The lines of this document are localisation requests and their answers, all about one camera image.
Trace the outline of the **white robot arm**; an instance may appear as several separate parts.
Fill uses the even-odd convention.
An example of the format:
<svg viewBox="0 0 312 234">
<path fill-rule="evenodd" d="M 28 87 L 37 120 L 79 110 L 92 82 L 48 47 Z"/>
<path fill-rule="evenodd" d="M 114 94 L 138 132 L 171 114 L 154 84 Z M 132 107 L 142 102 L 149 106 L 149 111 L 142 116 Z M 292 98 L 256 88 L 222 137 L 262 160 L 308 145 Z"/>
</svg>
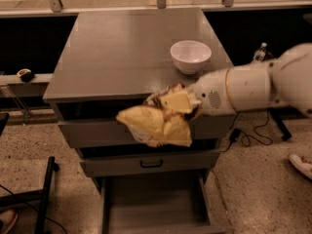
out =
<svg viewBox="0 0 312 234">
<path fill-rule="evenodd" d="M 161 104 L 174 112 L 210 116 L 289 106 L 309 117 L 312 44 L 294 46 L 279 58 L 209 72 L 192 85 L 162 96 Z"/>
</svg>

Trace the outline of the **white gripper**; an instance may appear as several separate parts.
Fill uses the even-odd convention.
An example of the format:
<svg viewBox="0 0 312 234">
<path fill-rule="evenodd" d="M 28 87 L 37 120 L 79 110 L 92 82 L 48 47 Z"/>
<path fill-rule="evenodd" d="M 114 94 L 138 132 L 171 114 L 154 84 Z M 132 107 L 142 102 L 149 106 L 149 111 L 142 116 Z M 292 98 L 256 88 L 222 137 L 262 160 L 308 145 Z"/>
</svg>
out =
<svg viewBox="0 0 312 234">
<path fill-rule="evenodd" d="M 227 75 L 229 68 L 209 72 L 201 76 L 185 90 L 160 97 L 164 108 L 178 113 L 198 113 L 209 116 L 231 115 L 235 108 L 228 98 Z"/>
</svg>

